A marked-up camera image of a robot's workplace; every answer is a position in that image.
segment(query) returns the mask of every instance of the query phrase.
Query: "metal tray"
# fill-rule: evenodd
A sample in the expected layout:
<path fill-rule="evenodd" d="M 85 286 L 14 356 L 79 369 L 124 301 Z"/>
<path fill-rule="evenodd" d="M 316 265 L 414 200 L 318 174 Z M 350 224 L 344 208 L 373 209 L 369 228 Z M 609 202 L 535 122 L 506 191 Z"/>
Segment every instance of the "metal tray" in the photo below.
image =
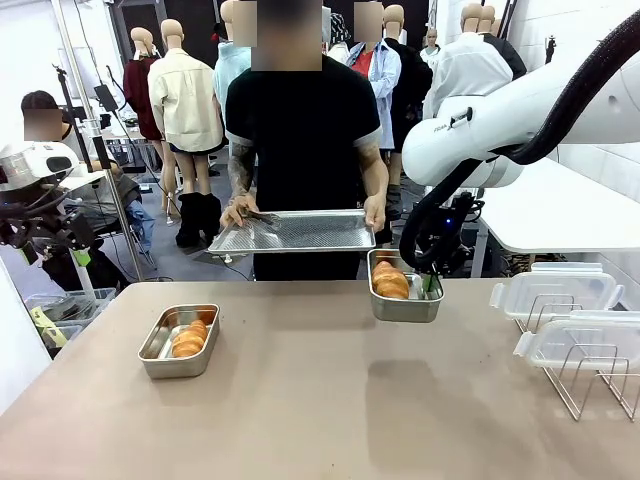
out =
<path fill-rule="evenodd" d="M 409 281 L 409 299 L 399 300 L 378 295 L 373 290 L 371 273 L 379 262 L 386 260 L 401 270 Z M 378 320 L 387 322 L 431 323 L 436 319 L 440 302 L 444 298 L 444 290 L 437 275 L 421 275 L 402 260 L 398 250 L 371 250 L 367 255 L 369 272 L 369 293 L 371 307 Z M 431 282 L 430 289 L 425 292 L 424 283 Z"/>
<path fill-rule="evenodd" d="M 247 218 L 243 227 L 225 228 L 209 247 L 209 253 L 367 251 L 376 244 L 373 229 L 365 224 L 364 210 L 270 213 L 277 216 L 275 225 Z"/>
<path fill-rule="evenodd" d="M 204 372 L 220 332 L 219 312 L 217 305 L 177 305 L 162 312 L 138 352 L 147 374 L 151 378 L 176 378 L 196 377 Z M 208 330 L 202 350 L 192 357 L 173 358 L 171 342 L 198 319 Z"/>

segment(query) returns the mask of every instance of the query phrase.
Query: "cream jacket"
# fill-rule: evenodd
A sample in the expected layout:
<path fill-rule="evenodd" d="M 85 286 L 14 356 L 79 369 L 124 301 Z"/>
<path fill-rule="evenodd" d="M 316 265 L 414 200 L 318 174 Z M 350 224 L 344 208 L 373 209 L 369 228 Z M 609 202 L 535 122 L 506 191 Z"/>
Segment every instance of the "cream jacket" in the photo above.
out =
<path fill-rule="evenodd" d="M 172 48 L 151 65 L 148 80 L 153 118 L 169 143 L 186 152 L 220 145 L 222 123 L 208 65 Z"/>

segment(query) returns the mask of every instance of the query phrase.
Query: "yellow-green object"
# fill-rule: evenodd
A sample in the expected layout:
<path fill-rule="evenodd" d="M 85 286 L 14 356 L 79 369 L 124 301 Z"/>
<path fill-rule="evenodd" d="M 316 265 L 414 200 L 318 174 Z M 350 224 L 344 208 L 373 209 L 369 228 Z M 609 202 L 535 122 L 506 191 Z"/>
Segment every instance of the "yellow-green object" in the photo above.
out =
<path fill-rule="evenodd" d="M 89 256 L 88 250 L 72 250 L 73 256 L 76 259 L 76 262 L 81 267 L 86 267 L 91 262 L 91 257 Z"/>
<path fill-rule="evenodd" d="M 42 335 L 47 335 L 53 342 L 56 344 L 56 347 L 64 347 L 67 343 L 66 337 L 62 334 L 60 329 L 56 327 L 56 324 L 53 323 L 42 311 L 42 307 L 32 308 L 31 318 L 33 322 L 36 324 L 36 328 L 41 332 Z"/>

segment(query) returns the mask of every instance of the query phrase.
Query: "light stand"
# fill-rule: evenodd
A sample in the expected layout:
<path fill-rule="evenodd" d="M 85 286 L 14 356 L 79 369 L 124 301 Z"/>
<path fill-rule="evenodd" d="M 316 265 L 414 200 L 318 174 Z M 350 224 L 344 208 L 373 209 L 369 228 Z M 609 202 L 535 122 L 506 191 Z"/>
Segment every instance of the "light stand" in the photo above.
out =
<path fill-rule="evenodd" d="M 129 249 L 129 253 L 131 254 L 131 260 L 133 261 L 133 266 L 136 271 L 136 276 L 138 278 L 138 281 L 143 281 L 144 277 L 142 276 L 142 271 L 140 268 L 140 262 L 138 259 L 136 246 L 131 236 L 131 229 L 129 227 L 127 215 L 124 210 L 124 207 L 122 206 L 122 202 L 120 201 L 120 196 L 118 195 L 118 189 L 116 188 L 116 183 L 113 179 L 113 173 L 111 172 L 111 162 L 109 161 L 109 157 L 107 156 L 107 149 L 104 145 L 104 140 L 102 139 L 102 135 L 100 133 L 100 122 L 95 118 L 93 114 L 93 110 L 91 109 L 91 105 L 89 104 L 89 97 L 87 97 L 87 93 L 84 89 L 84 84 L 82 83 L 80 70 L 78 69 L 78 62 L 76 61 L 76 56 L 73 51 L 73 46 L 71 45 L 71 39 L 69 38 L 69 31 L 67 30 L 67 25 L 64 20 L 62 5 L 60 4 L 60 0 L 51 0 L 51 5 L 53 6 L 53 12 L 56 16 L 56 21 L 58 22 L 58 28 L 60 29 L 60 36 L 62 37 L 62 45 L 65 49 L 65 52 L 67 53 L 67 57 L 69 58 L 69 65 L 71 66 L 71 74 L 73 75 L 73 78 L 76 81 L 76 85 L 78 86 L 78 92 L 80 93 L 80 100 L 87 114 L 87 119 L 84 121 L 84 129 L 87 132 L 87 135 L 93 141 L 94 146 L 96 147 L 96 152 L 98 153 L 100 165 L 102 166 L 102 170 L 104 171 L 105 179 L 109 184 L 109 190 L 111 191 L 111 195 L 113 196 L 113 202 L 116 207 L 118 219 L 120 220 L 122 233 L 124 234 L 124 238 L 125 238 L 125 241 L 127 242 L 127 247 Z"/>

